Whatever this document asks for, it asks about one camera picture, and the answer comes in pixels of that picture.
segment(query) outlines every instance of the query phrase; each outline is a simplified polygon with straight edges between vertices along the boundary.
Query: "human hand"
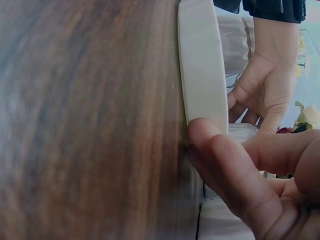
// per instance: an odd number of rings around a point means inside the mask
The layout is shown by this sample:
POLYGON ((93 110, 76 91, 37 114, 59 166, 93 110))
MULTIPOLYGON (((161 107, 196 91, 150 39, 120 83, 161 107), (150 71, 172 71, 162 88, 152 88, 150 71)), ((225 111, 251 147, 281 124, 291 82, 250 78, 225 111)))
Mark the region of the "human hand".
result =
POLYGON ((299 25, 254 18, 255 52, 228 94, 229 122, 246 109, 242 122, 260 132, 275 133, 292 99, 296 84, 299 25))
POLYGON ((259 133, 240 144, 200 118, 188 134, 190 161, 256 239, 319 239, 320 131, 259 133), (263 178, 261 170, 294 178, 263 178))

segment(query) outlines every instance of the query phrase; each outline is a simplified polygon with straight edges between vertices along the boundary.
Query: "wooden surface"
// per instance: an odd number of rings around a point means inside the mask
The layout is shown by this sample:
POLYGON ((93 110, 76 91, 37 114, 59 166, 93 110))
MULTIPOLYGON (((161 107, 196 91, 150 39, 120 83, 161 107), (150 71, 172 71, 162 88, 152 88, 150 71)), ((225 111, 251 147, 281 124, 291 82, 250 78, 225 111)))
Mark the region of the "wooden surface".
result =
POLYGON ((194 239, 177 0, 0 0, 0 239, 194 239))

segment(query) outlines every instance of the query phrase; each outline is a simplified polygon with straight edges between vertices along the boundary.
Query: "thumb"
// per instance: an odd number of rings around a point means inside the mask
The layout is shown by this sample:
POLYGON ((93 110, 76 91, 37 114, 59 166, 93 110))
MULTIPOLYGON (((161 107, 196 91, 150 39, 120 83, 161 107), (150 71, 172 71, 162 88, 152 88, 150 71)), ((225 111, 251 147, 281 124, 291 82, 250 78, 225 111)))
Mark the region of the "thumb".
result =
POLYGON ((216 127, 206 119, 196 119, 190 123, 188 132, 191 144, 205 156, 197 160, 202 162, 201 169, 194 165, 202 179, 210 180, 206 182, 210 188, 215 190, 216 185, 220 186, 223 201, 259 239, 281 215, 281 201, 244 147, 214 129, 216 127))
POLYGON ((264 116, 259 132, 269 134, 276 133, 280 122, 285 116, 286 109, 286 107, 277 105, 270 107, 264 116))

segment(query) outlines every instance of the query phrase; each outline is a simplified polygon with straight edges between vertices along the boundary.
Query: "finger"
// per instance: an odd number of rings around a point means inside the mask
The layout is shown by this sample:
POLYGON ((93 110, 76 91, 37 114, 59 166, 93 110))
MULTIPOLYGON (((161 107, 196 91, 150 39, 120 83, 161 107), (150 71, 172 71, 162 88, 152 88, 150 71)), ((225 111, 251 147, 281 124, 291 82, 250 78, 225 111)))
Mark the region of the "finger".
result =
POLYGON ((263 117, 260 117, 260 118, 259 118, 259 121, 258 121, 258 124, 257 124, 257 128, 258 128, 258 129, 261 128, 261 125, 262 125, 263 122, 264 122, 264 118, 263 118, 263 117))
POLYGON ((215 165, 212 176, 216 183, 225 184, 221 190, 226 200, 222 199, 230 210, 253 230, 257 238, 263 236, 281 215, 282 204, 245 149, 240 143, 219 134, 205 119, 189 125, 189 137, 215 165))
POLYGON ((282 178, 265 178, 272 190, 282 198, 291 198, 296 202, 303 204, 304 197, 298 191, 297 185, 293 178, 282 179, 282 178))
POLYGON ((312 209, 297 239, 319 239, 320 238, 319 223, 320 223, 320 209, 312 209))
POLYGON ((258 119, 259 119, 259 116, 257 114, 255 114, 254 112, 248 110, 245 113, 241 123, 252 124, 253 126, 255 126, 257 121, 258 121, 258 119))
POLYGON ((228 110, 230 110, 231 108, 233 108, 234 105, 237 103, 237 99, 236 99, 233 91, 231 91, 231 92, 227 95, 227 102, 228 102, 228 110))
POLYGON ((239 102, 237 102, 233 106, 233 108, 231 108, 228 112, 229 123, 234 124, 245 111, 246 111, 246 108, 243 105, 241 105, 239 102))
POLYGON ((285 107, 274 106, 267 110, 264 120, 259 129, 260 133, 270 133, 274 134, 280 125, 286 112, 285 107))
POLYGON ((243 143, 255 166, 273 174, 294 175, 305 197, 320 204, 320 131, 263 134, 243 143))
POLYGON ((218 182, 215 181, 215 174, 213 174, 215 169, 212 164, 210 165, 210 160, 201 154, 192 144, 189 146, 187 154, 190 162, 199 173, 203 182, 218 194, 220 198, 225 199, 226 196, 223 194, 218 182))

